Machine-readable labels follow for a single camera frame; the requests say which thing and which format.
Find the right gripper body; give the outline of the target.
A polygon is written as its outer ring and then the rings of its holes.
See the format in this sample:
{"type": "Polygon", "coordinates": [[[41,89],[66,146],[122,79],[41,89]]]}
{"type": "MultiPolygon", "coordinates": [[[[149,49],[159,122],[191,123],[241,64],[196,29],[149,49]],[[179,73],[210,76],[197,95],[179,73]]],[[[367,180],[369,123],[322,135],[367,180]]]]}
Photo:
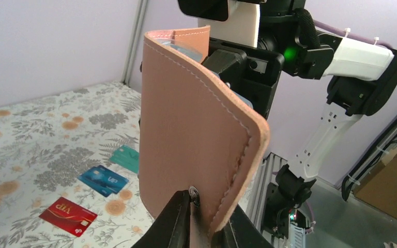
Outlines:
{"type": "Polygon", "coordinates": [[[268,118],[284,65],[282,54],[210,38],[208,56],[202,65],[268,118]]]}

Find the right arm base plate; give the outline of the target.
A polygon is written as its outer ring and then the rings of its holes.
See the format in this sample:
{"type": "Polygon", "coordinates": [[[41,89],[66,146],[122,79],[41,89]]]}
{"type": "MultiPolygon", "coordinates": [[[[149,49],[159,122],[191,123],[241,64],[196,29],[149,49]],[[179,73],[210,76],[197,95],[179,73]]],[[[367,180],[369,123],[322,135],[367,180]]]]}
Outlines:
{"type": "Polygon", "coordinates": [[[275,238],[288,238],[291,225],[308,231],[311,223],[294,204],[289,203],[280,193],[278,186],[269,183],[261,221],[261,230],[275,238]]]}

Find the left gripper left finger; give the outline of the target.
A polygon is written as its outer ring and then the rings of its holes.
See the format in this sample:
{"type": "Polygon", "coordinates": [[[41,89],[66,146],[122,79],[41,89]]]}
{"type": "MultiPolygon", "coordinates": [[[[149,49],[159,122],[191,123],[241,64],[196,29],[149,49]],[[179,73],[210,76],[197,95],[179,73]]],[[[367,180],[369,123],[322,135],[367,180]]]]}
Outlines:
{"type": "Polygon", "coordinates": [[[149,230],[132,248],[184,248],[190,246],[191,197],[174,193],[149,230]]]}

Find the teal credit card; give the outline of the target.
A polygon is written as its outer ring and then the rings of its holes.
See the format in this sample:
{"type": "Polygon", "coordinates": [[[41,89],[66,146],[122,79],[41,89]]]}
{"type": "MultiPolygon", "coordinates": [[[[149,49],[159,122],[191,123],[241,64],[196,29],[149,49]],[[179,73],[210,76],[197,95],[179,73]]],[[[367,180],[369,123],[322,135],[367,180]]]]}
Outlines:
{"type": "Polygon", "coordinates": [[[110,161],[135,174],[139,173],[139,153],[114,153],[110,157],[110,161]]]}
{"type": "Polygon", "coordinates": [[[139,153],[128,146],[121,146],[113,152],[111,160],[121,166],[136,166],[139,153]]]}

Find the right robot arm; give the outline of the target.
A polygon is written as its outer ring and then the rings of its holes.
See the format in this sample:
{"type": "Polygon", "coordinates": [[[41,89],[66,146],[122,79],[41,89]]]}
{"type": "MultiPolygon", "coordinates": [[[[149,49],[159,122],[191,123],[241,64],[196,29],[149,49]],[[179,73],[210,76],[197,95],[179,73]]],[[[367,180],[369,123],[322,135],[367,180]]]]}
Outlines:
{"type": "Polygon", "coordinates": [[[228,82],[264,118],[281,73],[307,80],[330,76],[317,130],[277,172],[254,222],[288,238],[302,224],[296,211],[331,148],[363,116],[377,113],[397,86],[397,50],[385,42],[331,31],[305,1],[179,1],[183,14],[210,26],[205,66],[228,82]]]}

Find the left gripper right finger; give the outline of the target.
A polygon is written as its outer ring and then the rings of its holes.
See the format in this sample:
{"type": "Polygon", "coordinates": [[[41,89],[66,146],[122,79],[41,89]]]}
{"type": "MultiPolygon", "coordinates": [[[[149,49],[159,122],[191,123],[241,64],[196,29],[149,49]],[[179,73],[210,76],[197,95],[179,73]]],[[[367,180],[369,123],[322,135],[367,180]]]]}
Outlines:
{"type": "Polygon", "coordinates": [[[255,228],[243,209],[237,205],[230,220],[222,230],[223,248],[273,248],[255,228]]]}

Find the red credit card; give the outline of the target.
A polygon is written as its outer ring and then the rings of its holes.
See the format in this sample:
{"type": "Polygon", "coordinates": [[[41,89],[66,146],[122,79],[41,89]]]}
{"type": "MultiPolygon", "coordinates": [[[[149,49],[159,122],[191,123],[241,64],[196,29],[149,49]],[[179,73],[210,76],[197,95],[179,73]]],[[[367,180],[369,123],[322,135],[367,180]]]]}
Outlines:
{"type": "Polygon", "coordinates": [[[80,237],[97,216],[96,213],[64,197],[60,197],[46,208],[39,217],[76,237],[80,237]]]}

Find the blue credit card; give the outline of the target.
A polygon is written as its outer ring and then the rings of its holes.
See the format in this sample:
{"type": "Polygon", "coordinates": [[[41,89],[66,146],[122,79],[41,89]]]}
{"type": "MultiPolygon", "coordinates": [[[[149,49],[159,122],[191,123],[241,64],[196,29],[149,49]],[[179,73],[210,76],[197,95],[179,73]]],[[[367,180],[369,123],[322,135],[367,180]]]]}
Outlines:
{"type": "Polygon", "coordinates": [[[113,190],[109,188],[110,185],[106,180],[105,174],[98,167],[90,168],[79,175],[78,179],[104,197],[108,197],[113,193],[113,190]]]}
{"type": "Polygon", "coordinates": [[[127,178],[102,165],[98,165],[97,170],[102,174],[102,185],[115,194],[119,193],[129,182],[127,178]]]}

